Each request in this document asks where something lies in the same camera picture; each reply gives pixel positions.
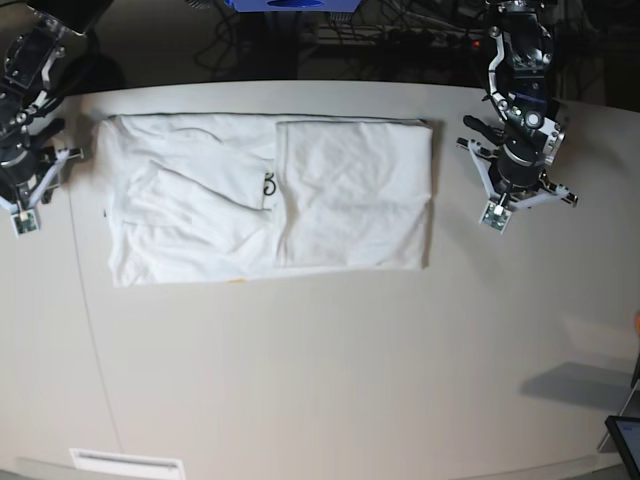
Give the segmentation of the white label strip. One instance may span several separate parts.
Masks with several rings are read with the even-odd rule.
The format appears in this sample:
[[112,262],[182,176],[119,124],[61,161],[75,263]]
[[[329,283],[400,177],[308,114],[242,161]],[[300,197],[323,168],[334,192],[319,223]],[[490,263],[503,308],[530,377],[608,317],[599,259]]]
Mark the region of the white label strip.
[[185,479],[181,460],[71,448],[76,469],[141,479]]

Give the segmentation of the blue box at top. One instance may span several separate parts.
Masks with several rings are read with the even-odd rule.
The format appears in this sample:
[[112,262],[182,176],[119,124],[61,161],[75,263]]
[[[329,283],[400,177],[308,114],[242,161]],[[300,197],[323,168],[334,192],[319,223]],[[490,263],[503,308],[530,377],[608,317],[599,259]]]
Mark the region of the blue box at top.
[[318,11],[353,13],[360,0],[229,0],[225,4],[240,13]]

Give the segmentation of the white printed T-shirt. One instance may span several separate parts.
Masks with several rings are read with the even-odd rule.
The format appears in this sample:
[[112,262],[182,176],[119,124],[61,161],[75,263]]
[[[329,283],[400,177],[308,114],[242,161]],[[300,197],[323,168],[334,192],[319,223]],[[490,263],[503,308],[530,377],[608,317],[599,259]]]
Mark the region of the white printed T-shirt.
[[433,131],[421,120],[118,115],[95,130],[119,287],[418,270]]

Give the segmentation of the black tablet with stand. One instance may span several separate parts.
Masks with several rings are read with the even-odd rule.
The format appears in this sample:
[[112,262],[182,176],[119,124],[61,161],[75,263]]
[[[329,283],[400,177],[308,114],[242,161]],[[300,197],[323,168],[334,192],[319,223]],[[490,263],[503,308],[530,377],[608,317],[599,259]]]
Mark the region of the black tablet with stand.
[[617,415],[605,420],[607,433],[599,453],[617,452],[630,479],[639,480],[639,361],[636,361],[630,393]]

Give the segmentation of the power strip with red light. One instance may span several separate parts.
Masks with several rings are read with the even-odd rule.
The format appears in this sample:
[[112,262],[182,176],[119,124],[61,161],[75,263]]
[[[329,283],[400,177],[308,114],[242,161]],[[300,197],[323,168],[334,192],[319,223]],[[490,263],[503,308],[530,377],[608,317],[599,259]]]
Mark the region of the power strip with red light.
[[385,39],[394,45],[406,45],[436,49],[470,49],[478,51],[483,46],[481,36],[464,32],[451,32],[433,29],[392,29]]

